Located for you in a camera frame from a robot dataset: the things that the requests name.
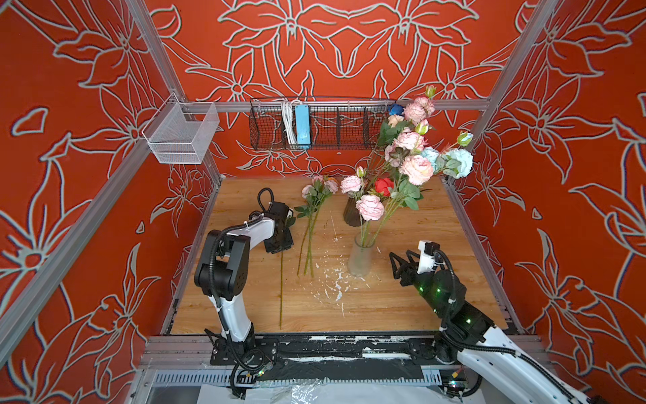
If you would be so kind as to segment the brown ribbed glass vase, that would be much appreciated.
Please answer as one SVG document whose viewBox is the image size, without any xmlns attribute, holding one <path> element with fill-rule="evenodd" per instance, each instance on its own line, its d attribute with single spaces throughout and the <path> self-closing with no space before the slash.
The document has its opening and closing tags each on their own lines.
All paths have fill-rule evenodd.
<svg viewBox="0 0 646 404">
<path fill-rule="evenodd" d="M 361 226 L 362 218 L 356 207 L 356 200 L 354 198 L 348 198 L 343 212 L 343 220 L 350 227 Z"/>
</svg>

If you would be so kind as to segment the light blue box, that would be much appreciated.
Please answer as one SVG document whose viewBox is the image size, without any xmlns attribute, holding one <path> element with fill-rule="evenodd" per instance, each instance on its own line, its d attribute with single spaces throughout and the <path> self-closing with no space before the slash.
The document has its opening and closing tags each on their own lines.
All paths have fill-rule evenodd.
<svg viewBox="0 0 646 404">
<path fill-rule="evenodd" d="M 297 145 L 302 149 L 311 147 L 310 108 L 307 104 L 294 106 Z"/>
</svg>

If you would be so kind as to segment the cream peach rose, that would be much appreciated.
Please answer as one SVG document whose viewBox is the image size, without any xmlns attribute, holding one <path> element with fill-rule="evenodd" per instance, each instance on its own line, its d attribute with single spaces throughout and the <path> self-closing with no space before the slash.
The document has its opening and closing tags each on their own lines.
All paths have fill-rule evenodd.
<svg viewBox="0 0 646 404">
<path fill-rule="evenodd" d="M 396 127 L 398 124 L 403 122 L 405 118 L 399 114 L 391 114 L 388 118 L 388 125 L 390 127 Z"/>
</svg>

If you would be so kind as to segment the pale blue white flower stem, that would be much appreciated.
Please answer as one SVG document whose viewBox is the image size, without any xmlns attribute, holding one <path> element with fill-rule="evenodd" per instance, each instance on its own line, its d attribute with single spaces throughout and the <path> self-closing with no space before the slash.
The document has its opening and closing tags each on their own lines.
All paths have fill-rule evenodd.
<svg viewBox="0 0 646 404">
<path fill-rule="evenodd" d="M 471 173 L 474 165 L 474 156 L 466 149 L 473 138 L 471 132 L 461 131 L 452 146 L 444 148 L 441 152 L 427 147 L 422 151 L 422 156 L 432 165 L 435 175 L 442 174 L 453 179 L 465 178 Z"/>
</svg>

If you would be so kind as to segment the single white rose stem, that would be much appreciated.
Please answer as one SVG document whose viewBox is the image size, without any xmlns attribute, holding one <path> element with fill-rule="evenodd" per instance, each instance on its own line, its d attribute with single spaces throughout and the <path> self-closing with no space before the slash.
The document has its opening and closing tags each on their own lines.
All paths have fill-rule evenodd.
<svg viewBox="0 0 646 404">
<path fill-rule="evenodd" d="M 295 219 L 292 214 L 288 215 L 286 229 L 294 225 Z M 279 329 L 283 328 L 284 313 L 284 250 L 280 252 L 280 273 L 279 273 Z"/>
</svg>

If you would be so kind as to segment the clear frosted glass vase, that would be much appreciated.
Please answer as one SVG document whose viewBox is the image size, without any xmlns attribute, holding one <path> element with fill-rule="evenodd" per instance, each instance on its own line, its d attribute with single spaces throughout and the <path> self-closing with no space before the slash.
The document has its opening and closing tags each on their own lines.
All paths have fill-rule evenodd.
<svg viewBox="0 0 646 404">
<path fill-rule="evenodd" d="M 348 272 L 357 277 L 365 277 L 372 268 L 374 251 L 373 235 L 370 232 L 356 235 L 348 259 Z"/>
</svg>

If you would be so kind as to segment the blue rose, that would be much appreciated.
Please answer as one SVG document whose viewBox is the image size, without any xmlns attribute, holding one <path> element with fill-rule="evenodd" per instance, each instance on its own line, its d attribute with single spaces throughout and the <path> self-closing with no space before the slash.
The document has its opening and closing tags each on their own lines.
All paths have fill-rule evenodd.
<svg viewBox="0 0 646 404">
<path fill-rule="evenodd" d="M 389 115 L 398 115 L 398 116 L 403 116 L 404 115 L 404 107 L 400 104 L 392 104 L 389 108 Z"/>
</svg>

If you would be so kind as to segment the pink flower bunch right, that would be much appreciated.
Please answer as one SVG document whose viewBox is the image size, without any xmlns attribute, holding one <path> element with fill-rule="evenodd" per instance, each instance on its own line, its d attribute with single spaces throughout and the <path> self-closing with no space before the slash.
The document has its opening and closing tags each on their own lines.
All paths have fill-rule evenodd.
<svg viewBox="0 0 646 404">
<path fill-rule="evenodd" d="M 317 175 L 301 191 L 304 205 L 297 206 L 298 219 L 306 219 L 306 228 L 299 249 L 297 274 L 314 277 L 313 241 L 316 222 L 323 204 L 339 190 L 338 181 L 332 176 Z"/>
</svg>

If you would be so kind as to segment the pink carnation spray stem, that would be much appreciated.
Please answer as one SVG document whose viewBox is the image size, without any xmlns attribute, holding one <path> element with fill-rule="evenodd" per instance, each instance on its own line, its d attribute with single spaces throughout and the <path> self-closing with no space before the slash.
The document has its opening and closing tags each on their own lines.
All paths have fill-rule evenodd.
<svg viewBox="0 0 646 404">
<path fill-rule="evenodd" d="M 403 122 L 418 126 L 429 118 L 436 110 L 435 104 L 433 103 L 436 92 L 437 88 L 434 85 L 429 85 L 426 87 L 425 93 L 422 96 L 415 98 L 409 104 L 403 106 L 403 117 L 405 118 Z"/>
</svg>

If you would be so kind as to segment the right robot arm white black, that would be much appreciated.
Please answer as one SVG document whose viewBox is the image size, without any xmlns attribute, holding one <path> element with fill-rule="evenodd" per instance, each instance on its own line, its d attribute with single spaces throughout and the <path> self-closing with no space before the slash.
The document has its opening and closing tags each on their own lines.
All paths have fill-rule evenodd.
<svg viewBox="0 0 646 404">
<path fill-rule="evenodd" d="M 413 286 L 441 321 L 432 344 L 433 358 L 472 370 L 472 387 L 442 384 L 442 393 L 460 401 L 485 380 L 514 403 L 592 403 L 585 393 L 558 378 L 521 349 L 486 314 L 466 301 L 466 286 L 436 242 L 421 241 L 418 252 L 389 254 L 393 277 Z"/>
</svg>

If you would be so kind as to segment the red pink mixed stem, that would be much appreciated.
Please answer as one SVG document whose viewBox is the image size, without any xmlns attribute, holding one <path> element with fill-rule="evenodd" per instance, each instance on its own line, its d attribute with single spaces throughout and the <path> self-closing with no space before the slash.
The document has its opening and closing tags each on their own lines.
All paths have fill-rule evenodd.
<svg viewBox="0 0 646 404">
<path fill-rule="evenodd" d="M 369 178 L 368 170 L 359 166 L 355 174 L 341 181 L 341 192 L 356 200 L 356 207 L 362 218 L 360 233 L 369 232 L 370 224 L 385 217 L 385 203 L 394 192 L 395 183 L 389 177 Z"/>
</svg>

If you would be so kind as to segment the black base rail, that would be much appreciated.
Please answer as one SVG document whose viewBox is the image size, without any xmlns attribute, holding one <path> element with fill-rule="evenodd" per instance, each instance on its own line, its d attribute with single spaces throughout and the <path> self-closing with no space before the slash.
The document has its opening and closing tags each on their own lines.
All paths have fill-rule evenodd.
<svg viewBox="0 0 646 404">
<path fill-rule="evenodd" d="M 432 332 L 258 333 L 246 341 L 211 336 L 210 363 L 237 367 L 237 381 L 471 383 L 459 362 L 442 361 Z"/>
</svg>

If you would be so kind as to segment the white mesh wall basket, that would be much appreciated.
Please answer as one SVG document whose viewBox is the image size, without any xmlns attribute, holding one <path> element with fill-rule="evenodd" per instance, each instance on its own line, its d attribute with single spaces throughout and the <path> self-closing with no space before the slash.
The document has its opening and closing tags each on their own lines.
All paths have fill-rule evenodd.
<svg viewBox="0 0 646 404">
<path fill-rule="evenodd" d="M 214 103 L 185 103 L 171 94 L 142 130 L 161 164 L 200 164 L 220 127 Z"/>
</svg>

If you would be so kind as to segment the pink peach rose stem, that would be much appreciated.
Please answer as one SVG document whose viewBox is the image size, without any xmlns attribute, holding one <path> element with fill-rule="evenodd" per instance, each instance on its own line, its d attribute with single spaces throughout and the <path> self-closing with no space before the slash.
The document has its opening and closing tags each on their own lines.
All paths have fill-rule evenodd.
<svg viewBox="0 0 646 404">
<path fill-rule="evenodd" d="M 384 213 L 371 237 L 373 242 L 397 210 L 419 209 L 422 185 L 435 173 L 433 163 L 423 154 L 432 151 L 425 138 L 431 128 L 423 119 L 416 126 L 409 121 L 401 121 L 395 126 L 388 122 L 382 131 L 380 142 L 385 147 L 384 162 L 370 193 L 380 198 Z"/>
</svg>

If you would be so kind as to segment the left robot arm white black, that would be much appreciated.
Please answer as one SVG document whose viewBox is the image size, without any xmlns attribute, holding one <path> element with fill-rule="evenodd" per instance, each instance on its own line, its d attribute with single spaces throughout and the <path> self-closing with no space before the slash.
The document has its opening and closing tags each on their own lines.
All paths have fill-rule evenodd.
<svg viewBox="0 0 646 404">
<path fill-rule="evenodd" d="M 273 359 L 255 342 L 255 330 L 246 313 L 242 291 L 247 284 L 250 252 L 263 245 L 268 254 L 280 254 L 294 246 L 290 227 L 294 213 L 277 202 L 269 188 L 257 194 L 259 209 L 242 224 L 213 230 L 194 273 L 194 284 L 216 309 L 220 332 L 208 328 L 205 334 L 213 345 L 212 358 L 223 354 L 238 370 L 259 375 Z"/>
</svg>

